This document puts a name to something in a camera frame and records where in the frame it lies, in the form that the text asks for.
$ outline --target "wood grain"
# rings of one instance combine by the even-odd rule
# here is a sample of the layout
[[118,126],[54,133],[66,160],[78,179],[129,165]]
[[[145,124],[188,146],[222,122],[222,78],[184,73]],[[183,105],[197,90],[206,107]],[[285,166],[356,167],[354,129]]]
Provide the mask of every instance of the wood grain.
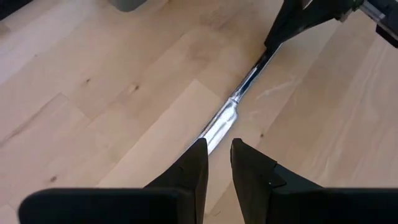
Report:
[[[162,173],[260,56],[281,4],[35,0],[1,21],[1,223],[36,190]],[[205,223],[243,222],[232,138],[324,186],[398,186],[398,53],[374,26],[355,12],[284,44],[209,158]]]

